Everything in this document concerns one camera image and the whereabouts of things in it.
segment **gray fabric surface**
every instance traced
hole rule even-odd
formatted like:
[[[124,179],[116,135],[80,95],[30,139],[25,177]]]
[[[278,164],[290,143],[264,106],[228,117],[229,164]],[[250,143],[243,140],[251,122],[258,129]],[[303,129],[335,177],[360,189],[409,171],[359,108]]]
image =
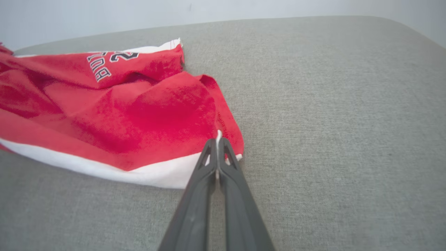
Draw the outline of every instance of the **gray fabric surface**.
[[[277,250],[446,250],[446,50],[374,17],[227,21],[111,33],[17,54],[181,37],[219,83]],[[0,152],[0,250],[156,250],[181,197]],[[224,249],[223,199],[211,250]]]

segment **black lettering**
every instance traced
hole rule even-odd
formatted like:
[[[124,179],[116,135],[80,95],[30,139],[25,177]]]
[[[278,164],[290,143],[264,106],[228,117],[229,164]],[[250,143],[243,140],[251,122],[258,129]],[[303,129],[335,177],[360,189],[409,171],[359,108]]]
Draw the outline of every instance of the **black lettering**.
[[[105,77],[109,77],[112,74],[110,73],[110,71],[107,69],[107,67],[102,67],[98,70],[97,73],[95,73],[95,77],[96,77],[96,81],[100,81],[101,79],[105,78]]]
[[[95,72],[97,68],[103,66],[104,64],[105,64],[104,58],[96,59],[95,61],[90,63],[90,68],[93,72]]]
[[[131,60],[137,58],[139,53],[136,52],[115,52],[110,57],[110,62],[117,62],[120,58],[124,60]]]
[[[105,54],[107,54],[106,51],[105,52],[101,52],[101,53],[93,54],[93,55],[87,57],[87,61],[90,62],[93,58],[103,57],[103,56],[105,56]]]

